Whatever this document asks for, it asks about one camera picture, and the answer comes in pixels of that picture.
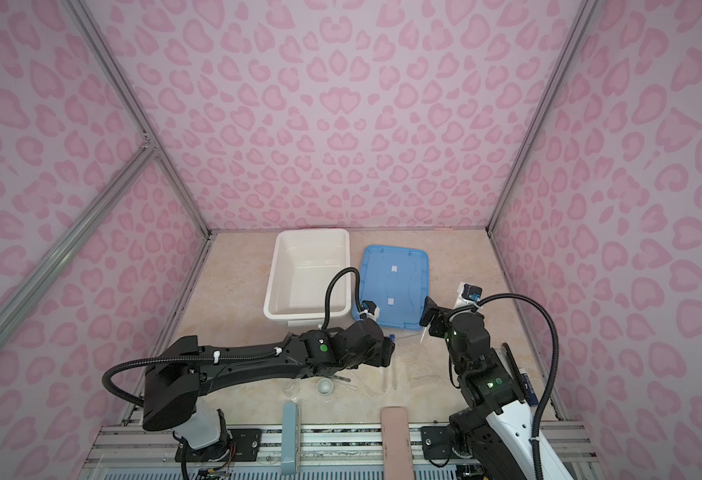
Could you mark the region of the white plastic bin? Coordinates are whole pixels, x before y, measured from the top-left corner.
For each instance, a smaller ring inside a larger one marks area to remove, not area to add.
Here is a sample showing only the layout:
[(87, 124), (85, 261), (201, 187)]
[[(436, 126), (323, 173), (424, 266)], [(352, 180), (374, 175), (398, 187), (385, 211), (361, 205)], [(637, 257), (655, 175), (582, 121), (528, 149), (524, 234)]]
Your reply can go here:
[(263, 304), (265, 317), (291, 331), (324, 322), (332, 278), (350, 266), (350, 236), (344, 229), (306, 229), (276, 237)]

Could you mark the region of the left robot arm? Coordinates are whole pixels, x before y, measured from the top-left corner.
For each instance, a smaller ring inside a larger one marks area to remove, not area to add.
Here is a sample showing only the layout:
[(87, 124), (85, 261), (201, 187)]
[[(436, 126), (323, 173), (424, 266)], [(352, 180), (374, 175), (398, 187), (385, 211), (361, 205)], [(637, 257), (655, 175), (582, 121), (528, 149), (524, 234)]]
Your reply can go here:
[(172, 432), (189, 461), (222, 459), (230, 454), (231, 435), (222, 411), (207, 406), (204, 396), (269, 379), (331, 377), (361, 365), (386, 368), (394, 351), (394, 340), (373, 320), (247, 347), (201, 345), (196, 336), (184, 336), (146, 368), (142, 428)]

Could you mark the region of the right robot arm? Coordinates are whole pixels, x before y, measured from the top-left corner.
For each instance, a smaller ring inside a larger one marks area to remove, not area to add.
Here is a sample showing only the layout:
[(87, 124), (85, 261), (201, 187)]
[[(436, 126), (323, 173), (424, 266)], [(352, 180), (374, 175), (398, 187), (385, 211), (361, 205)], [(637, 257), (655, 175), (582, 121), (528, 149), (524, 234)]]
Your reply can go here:
[[(502, 299), (531, 305), (546, 320), (552, 359), (539, 405), (532, 409), (513, 363), (492, 347), (481, 308)], [(424, 301), (420, 325), (442, 338), (467, 408), (449, 417), (451, 448), (478, 461), (489, 479), (570, 479), (572, 474), (541, 431), (559, 366), (559, 336), (549, 312), (516, 293), (490, 295), (452, 309)]]

